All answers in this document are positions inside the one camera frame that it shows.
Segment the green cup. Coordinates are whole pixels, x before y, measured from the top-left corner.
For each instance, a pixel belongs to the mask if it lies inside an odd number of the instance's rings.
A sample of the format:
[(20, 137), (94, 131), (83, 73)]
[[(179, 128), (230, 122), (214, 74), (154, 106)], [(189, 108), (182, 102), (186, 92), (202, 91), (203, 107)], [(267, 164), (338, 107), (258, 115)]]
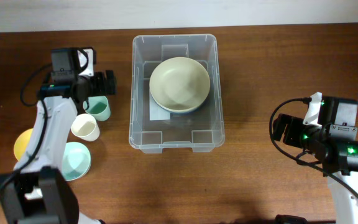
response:
[(106, 96), (89, 97), (83, 102), (83, 109), (97, 121), (106, 121), (111, 115), (109, 101)]

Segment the cream cup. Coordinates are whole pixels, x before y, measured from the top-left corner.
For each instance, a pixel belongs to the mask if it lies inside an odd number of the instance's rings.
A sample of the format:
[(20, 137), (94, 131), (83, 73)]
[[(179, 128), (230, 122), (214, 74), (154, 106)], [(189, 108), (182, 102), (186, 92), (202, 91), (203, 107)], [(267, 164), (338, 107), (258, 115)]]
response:
[(99, 126), (96, 119), (90, 114), (78, 115), (71, 125), (71, 132), (85, 141), (95, 141), (100, 136)]

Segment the light green bowl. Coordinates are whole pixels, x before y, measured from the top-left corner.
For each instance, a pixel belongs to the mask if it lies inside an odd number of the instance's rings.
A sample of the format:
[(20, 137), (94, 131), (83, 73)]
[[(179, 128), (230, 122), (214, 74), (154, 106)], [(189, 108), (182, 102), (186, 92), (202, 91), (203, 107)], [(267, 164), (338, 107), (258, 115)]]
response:
[(62, 163), (62, 176), (66, 181), (83, 177), (91, 167), (89, 149), (80, 142), (68, 142), (65, 146)]

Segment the yellow bowl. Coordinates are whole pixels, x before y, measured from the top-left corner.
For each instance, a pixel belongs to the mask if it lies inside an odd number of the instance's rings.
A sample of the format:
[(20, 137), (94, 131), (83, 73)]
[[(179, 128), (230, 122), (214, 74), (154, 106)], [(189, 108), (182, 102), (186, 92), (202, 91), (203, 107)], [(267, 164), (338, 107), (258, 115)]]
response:
[(14, 156), (19, 161), (24, 155), (33, 129), (28, 129), (21, 133), (14, 143)]

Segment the beige bowl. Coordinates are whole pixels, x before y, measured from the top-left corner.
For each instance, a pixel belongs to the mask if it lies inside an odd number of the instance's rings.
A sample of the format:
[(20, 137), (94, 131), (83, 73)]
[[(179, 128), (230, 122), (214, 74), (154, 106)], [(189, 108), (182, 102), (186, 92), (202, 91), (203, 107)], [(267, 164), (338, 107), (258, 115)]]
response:
[(207, 70), (191, 58), (174, 57), (152, 72), (149, 91), (154, 100), (171, 110), (189, 110), (204, 103), (211, 89)]

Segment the dark blue plate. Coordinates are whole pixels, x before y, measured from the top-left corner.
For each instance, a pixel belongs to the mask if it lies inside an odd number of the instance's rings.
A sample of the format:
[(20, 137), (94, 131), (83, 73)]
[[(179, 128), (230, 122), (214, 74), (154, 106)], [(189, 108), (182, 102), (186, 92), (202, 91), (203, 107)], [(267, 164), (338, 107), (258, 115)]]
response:
[(192, 112), (197, 111), (197, 110), (199, 110), (200, 108), (202, 108), (202, 107), (204, 106), (204, 104), (205, 104), (205, 102), (204, 102), (204, 103), (200, 104), (199, 106), (197, 106), (197, 107), (195, 107), (195, 108), (191, 108), (191, 109), (189, 109), (189, 110), (171, 110), (171, 109), (168, 109), (168, 108), (166, 108), (166, 107), (164, 107), (164, 106), (158, 104), (155, 100), (150, 100), (150, 103), (155, 104), (155, 105), (158, 106), (159, 108), (161, 108), (161, 109), (163, 109), (163, 110), (165, 110), (165, 111), (168, 111), (169, 113), (175, 113), (175, 114), (188, 114), (188, 113), (192, 113)]

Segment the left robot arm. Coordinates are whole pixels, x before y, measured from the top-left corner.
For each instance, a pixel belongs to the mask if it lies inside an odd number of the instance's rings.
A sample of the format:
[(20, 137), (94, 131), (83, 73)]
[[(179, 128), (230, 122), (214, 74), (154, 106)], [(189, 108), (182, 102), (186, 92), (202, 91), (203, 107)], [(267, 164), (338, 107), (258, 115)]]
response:
[(80, 212), (62, 164), (78, 109), (90, 97), (115, 94), (116, 78), (112, 70), (93, 70), (92, 47), (53, 49), (51, 59), (25, 153), (11, 173), (0, 174), (0, 204), (8, 223), (102, 223)]

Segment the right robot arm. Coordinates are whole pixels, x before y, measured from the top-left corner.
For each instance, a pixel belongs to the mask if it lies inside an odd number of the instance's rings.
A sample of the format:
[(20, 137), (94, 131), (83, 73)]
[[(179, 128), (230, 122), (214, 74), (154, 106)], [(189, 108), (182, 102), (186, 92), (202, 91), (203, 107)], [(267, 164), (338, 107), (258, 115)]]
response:
[(300, 102), (308, 106), (304, 118), (272, 112), (269, 137), (297, 147), (293, 156), (278, 151), (301, 166), (323, 174), (334, 200), (336, 223), (358, 223), (357, 100), (324, 96), (317, 92)]

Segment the white label in bin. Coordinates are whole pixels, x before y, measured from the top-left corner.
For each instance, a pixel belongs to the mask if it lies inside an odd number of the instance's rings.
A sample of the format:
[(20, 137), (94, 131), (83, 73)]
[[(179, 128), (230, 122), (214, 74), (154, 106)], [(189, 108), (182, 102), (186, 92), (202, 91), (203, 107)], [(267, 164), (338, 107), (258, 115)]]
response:
[(151, 94), (149, 94), (149, 120), (165, 121), (170, 119), (171, 113), (159, 106)]

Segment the clear plastic storage bin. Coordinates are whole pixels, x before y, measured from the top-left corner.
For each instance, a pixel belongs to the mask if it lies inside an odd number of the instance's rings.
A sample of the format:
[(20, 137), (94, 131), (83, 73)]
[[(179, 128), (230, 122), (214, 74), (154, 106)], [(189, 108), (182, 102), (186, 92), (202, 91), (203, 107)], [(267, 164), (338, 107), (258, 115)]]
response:
[[(211, 89), (205, 104), (188, 114), (171, 113), (165, 121), (149, 120), (149, 80), (154, 69), (173, 57), (196, 60), (208, 71)], [(225, 142), (218, 43), (212, 34), (138, 35), (132, 44), (129, 143), (145, 154), (190, 148), (210, 152)]]

